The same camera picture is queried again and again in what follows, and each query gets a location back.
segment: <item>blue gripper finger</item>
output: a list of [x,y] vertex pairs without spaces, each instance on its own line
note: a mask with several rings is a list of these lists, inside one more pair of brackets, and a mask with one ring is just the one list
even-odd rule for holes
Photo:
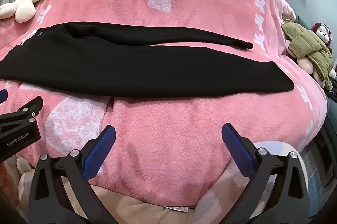
[[107,126],[99,136],[99,140],[83,161],[83,178],[88,181],[94,178],[105,158],[116,141],[116,131],[112,126]]
[[242,137],[237,133],[230,123],[222,127],[222,140],[227,146],[241,174],[250,179],[254,178],[256,171],[254,168],[254,158],[250,151],[242,143]]
[[8,98],[8,92],[6,90],[0,91],[0,104],[5,102]]

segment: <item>fluffy pink blanket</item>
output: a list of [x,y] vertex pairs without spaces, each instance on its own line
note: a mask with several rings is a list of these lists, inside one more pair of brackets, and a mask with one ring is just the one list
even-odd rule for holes
[[[81,148],[110,124],[116,128],[117,140],[92,184],[148,203],[193,206],[230,160],[221,140],[223,124],[230,122],[253,143],[278,140],[299,150],[323,124],[326,97],[322,89],[284,54],[281,17],[294,16],[284,0],[41,0],[36,10],[27,23],[13,18],[0,21],[0,59],[37,29],[70,21],[194,27],[252,42],[254,48],[175,45],[205,46],[274,61],[294,81],[295,89],[279,94],[149,100],[64,94],[0,81],[0,89],[9,92],[0,113],[15,111],[37,95],[43,97],[44,107],[37,117],[41,140],[19,153],[33,165],[42,153],[57,157]],[[226,76],[221,67],[214,69]]]

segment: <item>black pants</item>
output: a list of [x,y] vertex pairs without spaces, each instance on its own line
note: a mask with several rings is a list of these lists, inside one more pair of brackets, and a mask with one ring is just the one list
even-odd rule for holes
[[0,78],[122,97],[224,96],[294,88],[274,62],[204,47],[149,46],[185,41],[245,50],[253,46],[192,28],[71,22],[39,29],[14,47],[0,62]]

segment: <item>olive green jacket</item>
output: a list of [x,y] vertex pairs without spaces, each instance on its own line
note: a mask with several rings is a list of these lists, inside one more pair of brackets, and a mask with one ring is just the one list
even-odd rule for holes
[[333,65],[332,54],[313,31],[302,27],[300,24],[284,18],[281,25],[284,33],[290,38],[291,43],[288,48],[297,58],[308,57],[318,73],[321,81],[326,80],[325,87],[332,89],[332,84],[328,78]]

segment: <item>plush toy face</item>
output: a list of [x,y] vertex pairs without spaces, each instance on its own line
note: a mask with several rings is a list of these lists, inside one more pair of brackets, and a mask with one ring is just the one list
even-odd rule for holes
[[327,29],[325,26],[323,25],[319,26],[316,31],[316,35],[318,35],[319,38],[323,40],[325,44],[329,42],[329,29]]

